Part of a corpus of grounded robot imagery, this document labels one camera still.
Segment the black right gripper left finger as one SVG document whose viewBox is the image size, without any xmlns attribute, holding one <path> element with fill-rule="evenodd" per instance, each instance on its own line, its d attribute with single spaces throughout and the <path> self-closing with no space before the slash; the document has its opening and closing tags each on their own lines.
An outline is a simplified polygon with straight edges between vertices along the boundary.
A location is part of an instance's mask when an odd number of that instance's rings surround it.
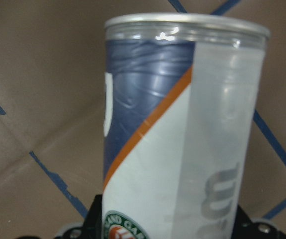
<svg viewBox="0 0 286 239">
<path fill-rule="evenodd" d="M 95 195 L 81 229 L 82 239 L 100 239 L 102 237 L 102 194 Z"/>
</svg>

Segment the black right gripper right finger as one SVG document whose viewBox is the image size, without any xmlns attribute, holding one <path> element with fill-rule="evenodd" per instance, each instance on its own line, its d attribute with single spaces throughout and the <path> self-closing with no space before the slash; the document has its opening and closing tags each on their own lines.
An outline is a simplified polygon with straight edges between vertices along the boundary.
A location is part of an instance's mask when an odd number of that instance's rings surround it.
<svg viewBox="0 0 286 239">
<path fill-rule="evenodd" d="M 231 239 L 250 239 L 252 231 L 253 222 L 242 207 L 238 205 Z"/>
</svg>

